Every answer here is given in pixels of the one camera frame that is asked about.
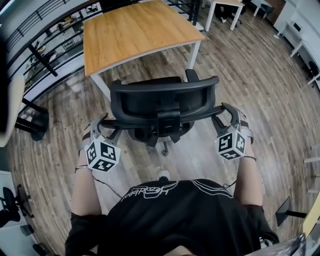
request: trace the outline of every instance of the black metal railing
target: black metal railing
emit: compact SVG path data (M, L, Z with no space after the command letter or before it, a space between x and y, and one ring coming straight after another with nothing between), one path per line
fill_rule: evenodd
M8 53L38 22L42 21L49 13L53 12L60 6L65 5L69 1L70 0L49 0L33 12L6 40L6 49Z
M67 2L70 0L54 0L54 1L48 1L45 5L42 6L41 12L38 10L38 14L36 14L39 17L43 17L42 15L45 15L46 12L44 10L48 10L48 8L58 8L60 6L58 3L60 2ZM198 19L198 11L200 7L200 0L178 0L178 2L173 2L173 0L168 0L170 2L170 6L177 6L181 11L179 13L181 14L188 14L188 20L192 21L194 25L197 24ZM86 8L97 1L91 1L90 4L87 5L81 5L79 8L74 8L73 14L79 12L81 9ZM134 4L139 2L138 0L131 0L128 1L128 4ZM47 76L52 74L53 76L57 77L58 73L57 70L62 67L63 65L67 64L71 60L75 59L76 57L83 54L83 29L81 28L81 25L83 22L87 19L90 19L98 14L107 12L109 10L115 9L117 6L111 6L110 8L106 8L100 11L96 11L91 15L88 15L87 17L83 17L81 14L79 15L80 18L76 19L74 22L70 23L70 26L61 29L60 31L56 32L55 34L48 37L48 39L45 39L42 43L39 44L37 48L35 48L32 43L35 42L40 35L44 33L44 29L48 29L52 27L54 24L48 24L46 28L42 29L41 32L39 32L36 36L32 38L28 43L26 43L20 50L19 55L22 54L26 49L29 49L31 51L31 54L24 60L22 63L18 66L18 68L11 74L10 79L13 78L13 76L18 72L18 70L28 61L30 60L30 66L24 70L23 75L26 76L26 83L25 83L25 93L35 86L37 86L41 81L43 81ZM68 13L64 17L59 17L59 21L63 20L66 17L69 17L72 15L72 13ZM23 28L23 31L28 31L25 28L30 26L34 21L30 19L30 17L27 19L28 22L24 21L23 24L19 26L19 28ZM43 47L45 47L49 42L57 38L61 34L67 33L68 30L74 30L74 34L69 36L68 38L64 39L64 41L58 43L53 48L51 48L47 53L40 54L39 50ZM63 52L57 52L57 49L59 47L63 48ZM18 59L19 55L16 54L14 56L14 59L12 59L9 62L9 67L14 63L15 60Z

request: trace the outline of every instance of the black cable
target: black cable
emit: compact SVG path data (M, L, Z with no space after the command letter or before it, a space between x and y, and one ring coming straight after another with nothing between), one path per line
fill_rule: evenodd
M94 178L95 181L100 182L100 183L102 183L102 184L104 184L104 185L107 185L107 186L112 190L112 192L113 192L116 196L118 196L119 198L122 198L122 196L119 195L118 192L117 192L112 186L110 186L110 185L108 185L107 183L105 183L105 182L97 179L94 175L92 175L92 177Z
M231 185L228 185L228 184L224 183L224 184L223 184L223 187L224 187L225 189L228 189L228 188L232 187L234 184L236 184L236 182L237 182L237 180L235 180Z

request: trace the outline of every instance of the black bracelet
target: black bracelet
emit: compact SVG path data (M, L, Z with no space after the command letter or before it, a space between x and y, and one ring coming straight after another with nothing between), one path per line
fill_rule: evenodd
M252 159L254 159L254 161L257 161L257 159L254 156L251 156L251 155L245 154L243 157L244 158L252 158Z
M76 171L78 171L79 169L81 168L88 168L88 165L80 165L80 166L77 166L75 169L74 169L74 173L76 173Z

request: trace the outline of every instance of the person's neck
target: person's neck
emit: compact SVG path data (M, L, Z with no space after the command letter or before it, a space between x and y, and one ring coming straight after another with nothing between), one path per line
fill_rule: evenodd
M183 256L183 255L192 255L192 253L184 246L178 246L177 248L169 251L164 256Z

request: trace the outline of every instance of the shirt sleeve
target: shirt sleeve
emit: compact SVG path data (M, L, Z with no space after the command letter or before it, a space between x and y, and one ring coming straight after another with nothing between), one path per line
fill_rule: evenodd
M263 248L264 244L266 246L271 246L279 243L277 234L273 232L269 227L262 206L245 205L244 207L246 208L248 215L250 216L255 228L258 231L261 241L261 247Z
M65 241L65 256L82 256L99 243L103 215L71 214L71 230Z

